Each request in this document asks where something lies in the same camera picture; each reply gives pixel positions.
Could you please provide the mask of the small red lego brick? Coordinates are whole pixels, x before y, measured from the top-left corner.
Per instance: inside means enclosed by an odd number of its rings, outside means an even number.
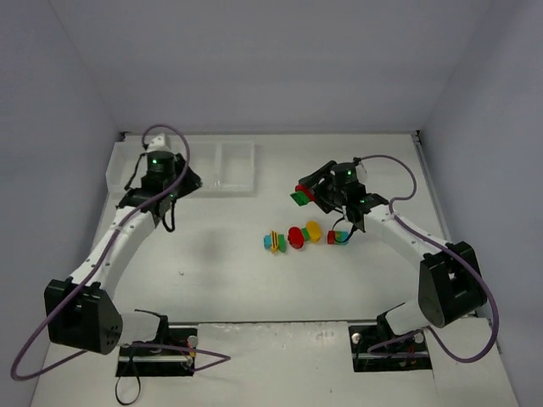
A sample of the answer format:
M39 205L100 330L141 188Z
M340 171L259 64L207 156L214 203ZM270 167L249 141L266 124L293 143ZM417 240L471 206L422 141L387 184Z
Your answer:
M295 191L296 192L302 192L304 195L306 195L306 197L310 200L310 201L313 201L314 200L314 196L311 192L311 190L305 186L305 185L302 185L302 184L298 184L296 187L295 187Z

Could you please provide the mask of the green stepped lego brick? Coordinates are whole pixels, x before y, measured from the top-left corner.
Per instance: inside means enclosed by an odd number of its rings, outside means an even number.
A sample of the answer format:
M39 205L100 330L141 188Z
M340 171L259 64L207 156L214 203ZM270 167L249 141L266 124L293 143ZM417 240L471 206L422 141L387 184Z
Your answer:
M291 193L290 197L300 207L305 206L311 202L311 199L305 194L305 192L301 190Z

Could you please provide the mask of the yellow black striped lego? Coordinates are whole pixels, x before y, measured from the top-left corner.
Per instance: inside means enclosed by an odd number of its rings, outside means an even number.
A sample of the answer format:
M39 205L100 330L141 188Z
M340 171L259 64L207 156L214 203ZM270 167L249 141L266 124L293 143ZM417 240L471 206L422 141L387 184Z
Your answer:
M277 231L271 231L270 234L271 234L272 239L273 239L273 246L272 246L273 251L271 251L271 252L272 253L277 253L277 252L279 252L279 246L280 245L286 245L284 235L278 233Z

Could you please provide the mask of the cyan lego brick stack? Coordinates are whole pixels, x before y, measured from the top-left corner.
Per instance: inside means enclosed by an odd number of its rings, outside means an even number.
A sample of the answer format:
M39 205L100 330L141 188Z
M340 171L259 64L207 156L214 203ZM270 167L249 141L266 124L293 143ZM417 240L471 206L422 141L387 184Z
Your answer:
M264 236L264 248L266 250L273 251L272 246L273 246L272 235L271 234L265 235Z

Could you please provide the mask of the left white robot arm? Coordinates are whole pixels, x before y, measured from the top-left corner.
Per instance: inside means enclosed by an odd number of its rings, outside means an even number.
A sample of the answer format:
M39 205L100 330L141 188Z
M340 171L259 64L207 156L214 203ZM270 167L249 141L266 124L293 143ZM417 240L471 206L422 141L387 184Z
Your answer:
M121 344L156 335L157 322L120 313L115 290L142 243L176 201L199 189L202 181L179 153L153 151L145 156L147 171L140 187L127 190L94 250L65 280L50 281L44 291L52 343L109 354Z

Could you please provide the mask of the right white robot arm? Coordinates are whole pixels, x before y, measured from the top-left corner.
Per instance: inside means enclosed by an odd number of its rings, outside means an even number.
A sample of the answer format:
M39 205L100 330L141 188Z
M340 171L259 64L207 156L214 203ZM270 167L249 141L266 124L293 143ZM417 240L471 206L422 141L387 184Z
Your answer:
M442 328L487 302L473 248L432 237L390 208L389 200L366 190L359 159L329 161L299 179L293 198L315 203L324 213L339 211L354 230L369 232L390 246L417 272L417 295L382 313L377 322L394 336L426 326Z

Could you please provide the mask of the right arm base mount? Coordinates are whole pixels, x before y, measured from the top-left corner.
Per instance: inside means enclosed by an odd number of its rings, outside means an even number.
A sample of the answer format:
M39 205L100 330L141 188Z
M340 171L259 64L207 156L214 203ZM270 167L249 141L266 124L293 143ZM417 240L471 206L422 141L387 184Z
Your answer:
M370 347L384 341L375 324L350 325L348 332L355 373L432 370L428 346L422 333L369 351Z

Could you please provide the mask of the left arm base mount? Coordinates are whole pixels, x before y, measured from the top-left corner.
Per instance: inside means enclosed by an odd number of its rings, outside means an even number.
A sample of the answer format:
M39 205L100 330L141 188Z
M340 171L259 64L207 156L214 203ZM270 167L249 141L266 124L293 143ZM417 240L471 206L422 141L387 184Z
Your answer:
M196 326L171 326L166 344L195 347L198 343ZM116 365L116 377L184 377L193 376L195 353L163 348L121 347Z

